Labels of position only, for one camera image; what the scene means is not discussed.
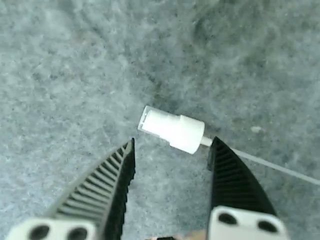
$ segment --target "white plastic cap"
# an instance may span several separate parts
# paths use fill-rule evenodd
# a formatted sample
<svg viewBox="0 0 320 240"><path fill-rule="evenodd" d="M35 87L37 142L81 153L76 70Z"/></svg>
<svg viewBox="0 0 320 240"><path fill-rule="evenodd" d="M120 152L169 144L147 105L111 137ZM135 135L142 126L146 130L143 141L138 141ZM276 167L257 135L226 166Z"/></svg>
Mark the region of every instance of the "white plastic cap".
<svg viewBox="0 0 320 240"><path fill-rule="evenodd" d="M210 146L212 140L204 137L205 123L187 116L177 116L146 106L138 130L169 142L170 146L194 154L200 144Z"/></svg>

